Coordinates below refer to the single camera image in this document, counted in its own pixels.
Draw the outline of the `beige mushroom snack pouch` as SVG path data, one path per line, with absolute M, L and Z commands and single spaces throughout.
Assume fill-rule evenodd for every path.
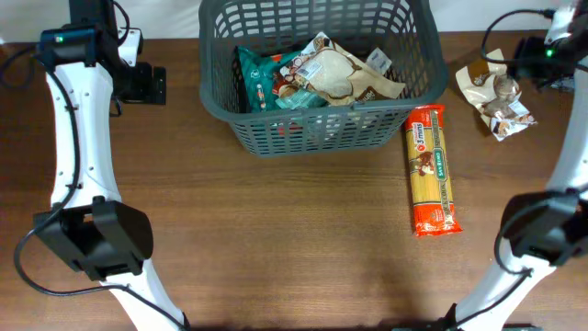
M 480 113 L 497 141 L 535 125 L 537 121 L 520 102 L 520 85 L 507 74 L 507 65 L 483 59 L 456 72 L 459 90 Z

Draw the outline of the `green Nescafe coffee bag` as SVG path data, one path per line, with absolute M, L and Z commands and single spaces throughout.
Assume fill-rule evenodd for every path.
M 252 113 L 267 112 L 277 109 L 277 96 L 273 93 L 274 76 L 288 62 L 300 54 L 300 51 L 279 53 L 267 57 L 238 46 L 245 94 Z

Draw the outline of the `row of tissue packets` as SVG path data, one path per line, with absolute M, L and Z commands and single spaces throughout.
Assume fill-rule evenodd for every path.
M 374 49 L 366 59 L 366 65 L 382 75 L 389 71 L 391 64 L 391 59 L 380 48 Z

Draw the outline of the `glutinous rice bag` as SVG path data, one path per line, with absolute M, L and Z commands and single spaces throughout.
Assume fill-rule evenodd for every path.
M 369 67 L 326 34 L 318 33 L 280 74 L 332 106 L 398 97 L 405 88 Z

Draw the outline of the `mint green packet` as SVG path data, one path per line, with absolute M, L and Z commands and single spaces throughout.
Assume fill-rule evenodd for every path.
M 319 108 L 327 104 L 327 101 L 305 89 L 299 89 L 287 97 L 280 97 L 276 100 L 280 108 Z

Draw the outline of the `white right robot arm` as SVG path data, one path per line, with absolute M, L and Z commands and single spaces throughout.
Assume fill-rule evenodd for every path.
M 474 290 L 438 320 L 440 330 L 501 330 L 533 288 L 569 259 L 587 253 L 587 4 L 540 9 L 542 41 L 524 41 L 504 59 L 515 77 L 543 87 L 574 80 L 571 116 L 545 190 L 512 197 L 493 245 L 494 259 Z

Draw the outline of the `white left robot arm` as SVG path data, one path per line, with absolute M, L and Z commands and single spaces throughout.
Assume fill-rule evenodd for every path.
M 54 106 L 56 177 L 32 235 L 93 291 L 111 292 L 136 328 L 186 330 L 153 265 L 150 221 L 122 201 L 111 155 L 110 119 L 125 104 L 162 105 L 165 69 L 139 60 L 141 31 L 118 25 L 118 3 L 72 1 L 69 10 L 69 23 L 42 32 L 36 49 Z

